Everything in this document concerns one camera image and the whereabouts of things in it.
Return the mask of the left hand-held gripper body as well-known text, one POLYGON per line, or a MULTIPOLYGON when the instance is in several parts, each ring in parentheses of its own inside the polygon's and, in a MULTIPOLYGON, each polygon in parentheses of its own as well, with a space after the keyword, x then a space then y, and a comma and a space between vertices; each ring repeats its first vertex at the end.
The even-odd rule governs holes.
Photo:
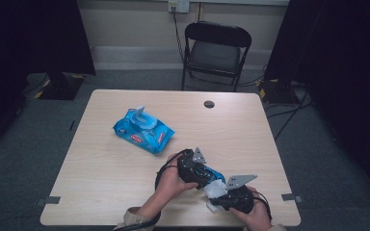
POLYGON ((198 170, 206 163, 199 148, 184 149, 177 159, 179 177, 186 183, 199 183, 201 181, 198 170))

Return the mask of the dark curtain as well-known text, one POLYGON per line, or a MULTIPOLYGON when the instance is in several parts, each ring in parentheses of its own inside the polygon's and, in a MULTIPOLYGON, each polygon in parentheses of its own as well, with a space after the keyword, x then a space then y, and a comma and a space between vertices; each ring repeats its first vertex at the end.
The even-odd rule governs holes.
POLYGON ((0 135, 32 73, 94 75, 77 0, 0 0, 0 135))
POLYGON ((289 0, 265 77, 309 85, 370 179, 370 0, 289 0))

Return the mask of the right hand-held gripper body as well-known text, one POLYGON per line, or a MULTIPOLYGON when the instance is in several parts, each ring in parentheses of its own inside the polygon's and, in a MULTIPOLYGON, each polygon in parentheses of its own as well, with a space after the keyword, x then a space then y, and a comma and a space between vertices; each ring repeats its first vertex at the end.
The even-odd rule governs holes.
POLYGON ((234 208, 248 214, 253 209, 253 195, 246 184, 254 180, 256 174, 230 176, 226 184, 225 210, 234 208))

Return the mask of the person's left hand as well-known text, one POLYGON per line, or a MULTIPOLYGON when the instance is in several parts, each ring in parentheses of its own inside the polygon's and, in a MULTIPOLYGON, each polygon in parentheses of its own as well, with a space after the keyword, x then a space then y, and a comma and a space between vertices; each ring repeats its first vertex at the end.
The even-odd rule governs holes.
POLYGON ((171 155, 167 164, 155 192, 157 205, 161 208, 182 193, 198 186, 196 182, 186 183, 179 177, 177 157, 171 155))

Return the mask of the black folding chair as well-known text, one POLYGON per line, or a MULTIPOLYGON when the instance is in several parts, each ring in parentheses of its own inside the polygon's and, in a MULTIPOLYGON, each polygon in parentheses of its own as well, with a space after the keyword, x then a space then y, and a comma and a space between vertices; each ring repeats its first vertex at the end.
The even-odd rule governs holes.
POLYGON ((185 28, 181 89, 185 88, 186 73, 195 71, 231 78, 233 90, 237 90, 251 42, 250 33, 238 26, 208 21, 189 24, 185 28))

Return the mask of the grey tape strip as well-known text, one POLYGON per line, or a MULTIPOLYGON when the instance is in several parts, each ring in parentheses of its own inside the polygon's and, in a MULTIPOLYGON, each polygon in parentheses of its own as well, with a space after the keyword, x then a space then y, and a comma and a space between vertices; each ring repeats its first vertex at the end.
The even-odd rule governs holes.
POLYGON ((45 206, 46 204, 59 204, 60 200, 60 196, 47 196, 45 198, 39 198, 36 205, 45 206))
POLYGON ((283 201, 294 200, 297 203, 303 202, 303 198, 300 195, 295 195, 293 193, 285 193, 281 195, 283 201))

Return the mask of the black stand base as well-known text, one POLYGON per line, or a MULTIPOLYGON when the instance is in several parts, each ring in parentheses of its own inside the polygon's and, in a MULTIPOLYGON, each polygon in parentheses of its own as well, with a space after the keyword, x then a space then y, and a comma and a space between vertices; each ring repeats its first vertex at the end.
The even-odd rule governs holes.
POLYGON ((260 80, 256 83, 260 98, 271 104, 298 104, 299 98, 291 86, 284 86, 278 79, 260 80))
POLYGON ((49 72, 49 80, 36 94, 43 100, 73 100, 85 78, 81 75, 49 72))

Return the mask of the blue wet wipes pack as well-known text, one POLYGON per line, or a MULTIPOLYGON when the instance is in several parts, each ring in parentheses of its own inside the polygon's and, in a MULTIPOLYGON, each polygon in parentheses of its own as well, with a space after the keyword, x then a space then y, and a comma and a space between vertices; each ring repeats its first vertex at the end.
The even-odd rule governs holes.
POLYGON ((145 111, 145 106, 129 109, 113 127, 116 135, 151 154, 160 153, 174 135, 172 128, 145 111))

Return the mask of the white wall socket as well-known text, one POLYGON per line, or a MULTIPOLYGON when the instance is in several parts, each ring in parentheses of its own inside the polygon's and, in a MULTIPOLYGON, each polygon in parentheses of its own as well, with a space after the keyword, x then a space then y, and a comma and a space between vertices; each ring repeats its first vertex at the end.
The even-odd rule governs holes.
POLYGON ((188 0, 169 0, 168 11, 170 13, 188 13, 190 2, 188 0))

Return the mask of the person's right hand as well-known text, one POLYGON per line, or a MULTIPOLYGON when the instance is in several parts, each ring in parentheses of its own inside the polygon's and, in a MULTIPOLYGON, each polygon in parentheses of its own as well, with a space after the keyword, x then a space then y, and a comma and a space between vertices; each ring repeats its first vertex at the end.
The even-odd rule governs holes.
POLYGON ((243 221, 248 231, 268 231, 272 227, 271 220, 269 219, 266 204, 257 200, 259 196, 256 188, 248 187, 252 195, 255 197, 253 202, 253 209, 245 214, 234 208, 230 208, 229 212, 236 218, 243 221))

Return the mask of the white wet wipe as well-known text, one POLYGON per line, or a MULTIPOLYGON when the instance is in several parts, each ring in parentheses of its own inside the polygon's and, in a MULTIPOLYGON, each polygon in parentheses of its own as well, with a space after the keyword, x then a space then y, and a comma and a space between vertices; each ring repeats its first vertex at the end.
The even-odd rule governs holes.
POLYGON ((225 209, 222 205, 214 205, 211 200, 227 194, 225 183, 221 179, 214 180, 210 184, 206 185, 203 190, 208 198, 206 202, 207 208, 213 214, 224 212, 225 209))

